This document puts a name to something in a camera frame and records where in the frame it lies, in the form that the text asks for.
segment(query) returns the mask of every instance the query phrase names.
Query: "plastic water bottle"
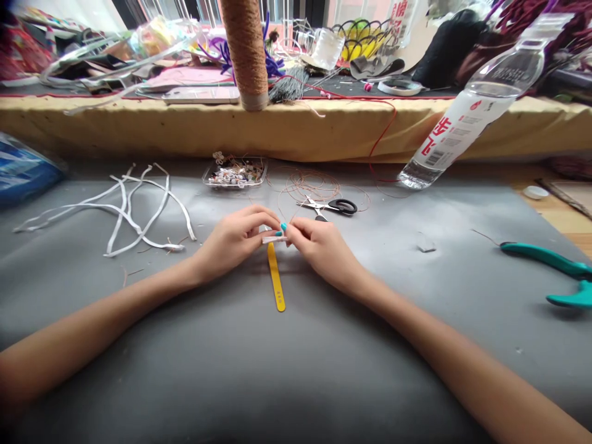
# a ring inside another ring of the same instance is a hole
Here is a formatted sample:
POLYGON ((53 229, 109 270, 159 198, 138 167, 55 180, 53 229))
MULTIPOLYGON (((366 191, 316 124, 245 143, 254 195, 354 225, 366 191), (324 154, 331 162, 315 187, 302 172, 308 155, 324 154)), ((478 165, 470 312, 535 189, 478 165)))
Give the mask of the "plastic water bottle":
POLYGON ((573 14, 541 14, 516 45, 477 71, 399 174, 415 190, 429 187, 514 101, 537 81, 545 47, 573 14))

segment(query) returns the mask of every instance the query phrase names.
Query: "yellow cloth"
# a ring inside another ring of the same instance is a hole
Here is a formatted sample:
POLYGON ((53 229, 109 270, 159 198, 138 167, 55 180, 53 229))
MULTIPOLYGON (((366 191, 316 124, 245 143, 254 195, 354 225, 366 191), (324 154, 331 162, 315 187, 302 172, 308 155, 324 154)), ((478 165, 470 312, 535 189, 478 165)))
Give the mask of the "yellow cloth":
MULTIPOLYGON (((0 99, 0 131, 64 158, 211 157, 212 152, 299 162, 366 162, 393 110, 387 104, 308 100, 248 113, 239 105, 172 105, 120 100, 69 117, 105 99, 0 99)), ((392 100, 397 119, 373 162, 407 162, 452 101, 392 100)), ((488 127, 461 158, 497 158, 592 148, 592 109, 525 97, 488 127)))

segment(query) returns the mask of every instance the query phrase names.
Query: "black yarn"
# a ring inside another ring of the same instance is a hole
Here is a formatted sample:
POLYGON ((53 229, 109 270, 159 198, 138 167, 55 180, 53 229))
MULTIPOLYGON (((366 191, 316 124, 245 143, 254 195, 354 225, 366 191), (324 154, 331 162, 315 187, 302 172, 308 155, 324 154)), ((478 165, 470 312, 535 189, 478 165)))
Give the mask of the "black yarn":
POLYGON ((417 64, 413 81, 426 88, 445 88, 454 82, 454 74, 487 28, 476 12, 463 9, 436 31, 430 46, 417 64))
POLYGON ((303 65, 296 65, 288 69, 286 74, 294 78, 284 77, 271 88, 269 92, 269 101, 271 103, 295 101, 301 99, 304 95, 304 84, 310 78, 306 68, 303 65))

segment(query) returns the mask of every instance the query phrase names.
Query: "gray felt mat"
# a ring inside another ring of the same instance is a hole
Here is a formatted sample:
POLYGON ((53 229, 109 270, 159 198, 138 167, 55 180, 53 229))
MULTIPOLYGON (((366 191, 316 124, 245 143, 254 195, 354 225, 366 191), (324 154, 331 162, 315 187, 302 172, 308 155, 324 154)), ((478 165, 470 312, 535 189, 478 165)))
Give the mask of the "gray felt mat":
MULTIPOLYGON (((224 215, 251 199, 290 218, 294 201, 267 184, 238 192, 201 182, 206 162, 164 164, 200 241, 224 215)), ((367 190, 370 209, 351 218, 327 212, 360 262, 393 289, 442 318, 592 427, 592 316, 552 306, 547 294, 571 294, 577 282, 534 261, 508 257, 496 241, 584 254, 509 187, 445 174, 430 189, 393 199, 381 194, 365 165, 321 168, 367 190), (422 253, 417 232, 437 250, 422 253)), ((83 210, 33 233, 11 229, 41 211, 94 196, 126 165, 75 168, 72 180, 0 221, 0 347, 195 252, 169 254, 139 245, 102 254, 115 217, 83 210)), ((278 189, 288 171, 273 171, 278 189)), ((388 193, 405 195, 393 187, 388 193)), ((363 195, 343 187, 360 205, 363 195)), ((162 191, 134 196, 140 223, 162 191)), ((104 202, 120 205, 113 194, 104 202)), ((312 210, 298 215, 313 218, 312 210)), ((169 200, 149 237, 187 236, 169 200)), ((124 226, 116 247, 135 238, 124 226)), ((157 310, 103 355, 41 400, 12 431, 11 442, 181 443, 476 443, 489 442, 420 357, 376 315, 325 284, 294 247, 276 248, 286 299, 278 313, 266 253, 257 252, 224 278, 157 310)))

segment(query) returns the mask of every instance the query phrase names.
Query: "pliers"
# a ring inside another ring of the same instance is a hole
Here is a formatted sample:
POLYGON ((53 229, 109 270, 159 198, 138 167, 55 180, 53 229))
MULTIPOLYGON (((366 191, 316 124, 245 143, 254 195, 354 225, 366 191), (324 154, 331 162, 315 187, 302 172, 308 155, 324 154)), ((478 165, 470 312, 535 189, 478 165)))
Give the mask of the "pliers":
POLYGON ((499 247, 504 253, 529 257, 580 281, 577 293, 571 296, 549 295, 546 297, 547 301, 559 306, 592 309, 592 267, 582 262, 572 262, 556 252, 536 245, 503 242, 499 247))

